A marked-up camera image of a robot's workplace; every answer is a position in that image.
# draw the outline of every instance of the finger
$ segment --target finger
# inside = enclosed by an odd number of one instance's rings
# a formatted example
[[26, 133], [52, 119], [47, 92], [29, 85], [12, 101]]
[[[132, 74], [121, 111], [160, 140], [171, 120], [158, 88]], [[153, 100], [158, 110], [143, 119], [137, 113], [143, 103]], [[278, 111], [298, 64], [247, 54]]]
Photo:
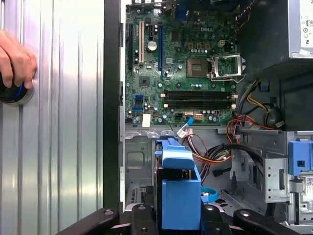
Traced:
[[35, 72], [37, 71], [37, 59], [36, 59], [35, 55], [28, 48], [23, 47], [23, 50], [25, 51], [25, 53], [30, 58], [31, 70], [32, 70], [32, 74], [34, 76]]
[[11, 61], [9, 56], [0, 47], [0, 71], [2, 74], [3, 84], [10, 88], [12, 86], [13, 71], [11, 67]]
[[7, 35], [1, 35], [0, 47], [2, 47], [11, 60], [14, 70], [14, 83], [19, 87], [28, 77], [27, 66], [31, 66], [30, 58], [22, 47], [18, 44], [16, 45], [16, 41], [11, 40]]

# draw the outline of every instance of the corrugated metal panel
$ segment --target corrugated metal panel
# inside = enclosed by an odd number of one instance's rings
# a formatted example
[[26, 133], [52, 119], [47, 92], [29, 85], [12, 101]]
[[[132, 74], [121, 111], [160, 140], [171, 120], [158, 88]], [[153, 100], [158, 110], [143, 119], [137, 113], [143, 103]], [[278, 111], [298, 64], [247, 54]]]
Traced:
[[102, 207], [104, 2], [1, 6], [39, 69], [26, 105], [0, 107], [0, 234], [55, 234]]

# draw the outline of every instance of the ram slot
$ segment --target ram slot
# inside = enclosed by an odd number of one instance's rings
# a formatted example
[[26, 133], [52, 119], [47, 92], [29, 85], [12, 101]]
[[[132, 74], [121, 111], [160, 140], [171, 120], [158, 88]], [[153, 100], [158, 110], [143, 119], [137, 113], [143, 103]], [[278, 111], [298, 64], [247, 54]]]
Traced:
[[207, 91], [166, 91], [169, 100], [225, 100], [231, 99], [230, 92], [207, 92]]
[[163, 26], [158, 27], [158, 70], [163, 69]]
[[168, 100], [166, 106], [171, 109], [229, 109], [230, 101], [197, 101], [197, 100]]
[[144, 62], [145, 22], [139, 21], [139, 64]]
[[134, 25], [129, 24], [128, 38], [128, 69], [131, 71], [134, 66]]

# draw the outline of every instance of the green circuit board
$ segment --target green circuit board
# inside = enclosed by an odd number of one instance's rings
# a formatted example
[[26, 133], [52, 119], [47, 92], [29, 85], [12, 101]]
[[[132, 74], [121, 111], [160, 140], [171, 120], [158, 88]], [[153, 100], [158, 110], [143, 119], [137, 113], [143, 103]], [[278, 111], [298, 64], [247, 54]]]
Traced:
[[[209, 56], [232, 54], [236, 51], [234, 15], [194, 12], [189, 13], [184, 21], [176, 20], [174, 15], [175, 12], [168, 14], [159, 9], [145, 11], [129, 8], [127, 11], [126, 122], [141, 124], [143, 114], [151, 114], [151, 124], [185, 123], [185, 114], [202, 114], [203, 118], [195, 120], [194, 124], [225, 124], [232, 118], [230, 107], [214, 110], [192, 107], [173, 109], [164, 105], [164, 92], [236, 91], [236, 83], [233, 81], [212, 82], [206, 77], [212, 69], [207, 61]], [[142, 54], [138, 53], [142, 46], [140, 24], [143, 23], [142, 59]], [[160, 46], [163, 55], [162, 69]], [[227, 59], [219, 62], [219, 74], [235, 72], [234, 61]], [[142, 98], [139, 105], [136, 103], [136, 95]]]

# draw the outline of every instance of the motherboard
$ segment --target motherboard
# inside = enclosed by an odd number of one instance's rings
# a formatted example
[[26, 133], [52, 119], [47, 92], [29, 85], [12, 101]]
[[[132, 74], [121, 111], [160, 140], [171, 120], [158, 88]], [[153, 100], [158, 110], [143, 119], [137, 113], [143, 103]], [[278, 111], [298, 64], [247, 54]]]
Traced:
[[[214, 81], [211, 56], [234, 54], [233, 13], [128, 7], [126, 14], [126, 122], [219, 125], [233, 117], [236, 82]], [[236, 73], [219, 60], [219, 75]]]

